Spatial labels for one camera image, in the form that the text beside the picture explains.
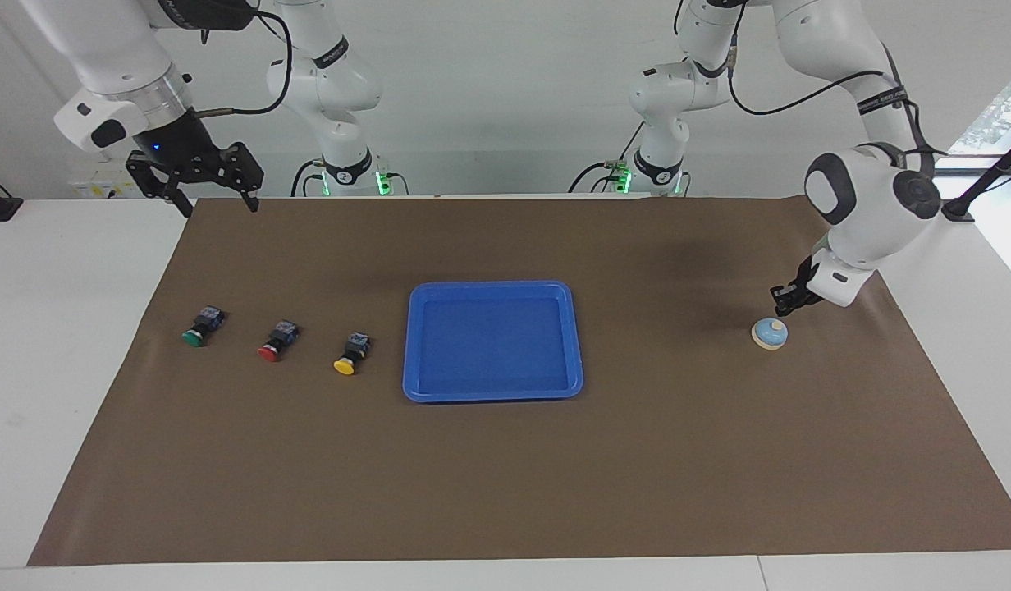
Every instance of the blue tray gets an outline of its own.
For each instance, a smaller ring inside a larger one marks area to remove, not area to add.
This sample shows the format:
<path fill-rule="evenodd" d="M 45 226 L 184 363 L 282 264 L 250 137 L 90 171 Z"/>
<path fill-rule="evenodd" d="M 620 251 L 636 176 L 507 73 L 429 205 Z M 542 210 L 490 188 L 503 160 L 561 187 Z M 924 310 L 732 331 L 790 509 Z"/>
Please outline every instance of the blue tray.
<path fill-rule="evenodd" d="M 555 281 L 427 283 L 411 293 L 403 392 L 419 403 L 569 399 L 574 306 Z"/>

